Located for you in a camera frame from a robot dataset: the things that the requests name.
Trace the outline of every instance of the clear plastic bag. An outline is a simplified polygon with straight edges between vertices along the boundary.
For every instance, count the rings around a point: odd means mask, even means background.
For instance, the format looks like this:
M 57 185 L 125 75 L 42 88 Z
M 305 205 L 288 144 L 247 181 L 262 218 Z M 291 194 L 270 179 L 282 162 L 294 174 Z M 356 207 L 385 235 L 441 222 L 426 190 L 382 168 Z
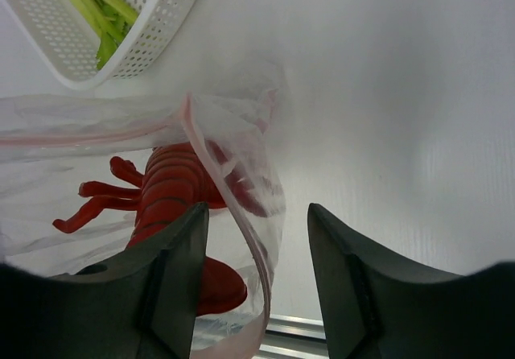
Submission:
M 197 318 L 195 358 L 252 357 L 270 316 L 271 286 L 284 221 L 281 184 L 266 157 L 263 133 L 280 91 L 273 64 L 237 66 L 205 94 L 81 100 L 31 96 L 3 99 L 0 131 L 0 256 L 35 274 L 76 273 L 122 251 L 135 214 L 105 210 L 73 234 L 52 226 L 84 203 L 80 183 L 120 185 L 109 159 L 144 170 L 151 149 L 190 142 L 228 209 L 212 211 L 207 255 L 235 269 L 249 296 L 238 308 Z M 245 182 L 263 215 L 238 203 L 228 175 Z

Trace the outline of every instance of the white surface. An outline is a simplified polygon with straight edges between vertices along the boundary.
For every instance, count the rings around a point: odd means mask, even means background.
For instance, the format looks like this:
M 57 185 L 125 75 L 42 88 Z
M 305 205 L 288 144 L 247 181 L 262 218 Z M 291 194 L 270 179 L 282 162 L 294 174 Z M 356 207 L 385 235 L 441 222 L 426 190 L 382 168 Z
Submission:
M 288 203 L 272 312 L 319 319 L 310 202 L 438 268 L 515 258 L 514 14 L 515 0 L 198 0 L 148 71 L 96 95 L 182 96 L 256 49 L 284 63 L 291 98 L 269 136 Z M 2 28 L 2 93 L 48 91 L 21 38 Z

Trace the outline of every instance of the perforated basket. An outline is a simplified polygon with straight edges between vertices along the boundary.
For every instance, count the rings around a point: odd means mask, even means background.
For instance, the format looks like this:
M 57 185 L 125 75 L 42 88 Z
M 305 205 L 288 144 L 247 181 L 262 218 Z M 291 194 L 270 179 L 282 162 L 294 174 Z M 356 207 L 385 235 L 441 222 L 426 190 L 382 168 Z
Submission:
M 71 89 L 145 71 L 171 41 L 195 0 L 125 0 L 136 23 L 109 62 L 97 71 L 100 40 L 68 0 L 3 0 L 55 76 Z

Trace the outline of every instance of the red toy lobster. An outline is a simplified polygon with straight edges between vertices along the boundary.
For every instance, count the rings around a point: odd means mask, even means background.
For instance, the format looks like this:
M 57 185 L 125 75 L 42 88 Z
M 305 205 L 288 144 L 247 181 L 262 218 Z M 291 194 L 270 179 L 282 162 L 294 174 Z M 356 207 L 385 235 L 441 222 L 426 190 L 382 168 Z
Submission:
M 216 157 L 224 158 L 214 146 Z M 209 208 L 226 207 L 218 189 L 209 177 L 189 143 L 155 148 L 146 164 L 145 175 L 128 160 L 117 156 L 110 161 L 111 172 L 137 188 L 119 188 L 102 182 L 86 182 L 79 195 L 92 197 L 67 221 L 55 220 L 53 225 L 64 233 L 73 233 L 97 217 L 105 208 L 136 211 L 135 229 L 127 247 L 164 229 L 197 202 L 208 202 Z M 234 172 L 226 179 L 240 204 L 250 212 L 264 217 L 264 209 L 249 194 L 245 184 Z M 197 315 L 228 312 L 241 305 L 247 297 L 240 275 L 212 258 L 206 257 L 202 273 Z

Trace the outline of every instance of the lobster claw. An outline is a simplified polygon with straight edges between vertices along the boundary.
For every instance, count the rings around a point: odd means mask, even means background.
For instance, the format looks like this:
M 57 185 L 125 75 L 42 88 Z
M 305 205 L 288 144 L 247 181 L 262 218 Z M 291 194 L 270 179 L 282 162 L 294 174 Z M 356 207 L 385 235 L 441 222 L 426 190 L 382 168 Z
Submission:
M 214 155 L 214 158 L 220 165 L 229 162 L 230 157 L 227 156 L 228 151 L 224 151 L 212 140 L 206 141 L 206 144 L 207 148 L 211 150 L 211 154 Z M 242 208 L 257 217 L 270 217 L 272 215 L 270 210 L 267 210 L 252 193 L 256 186 L 247 175 L 241 172 L 242 170 L 245 170 L 245 167 L 241 162 L 238 162 L 225 177 L 226 184 Z M 264 186 L 267 190 L 272 191 L 273 194 L 277 192 L 282 193 L 282 187 L 280 185 L 273 185 L 273 183 L 264 176 L 259 176 L 257 182 L 259 182 L 260 186 Z

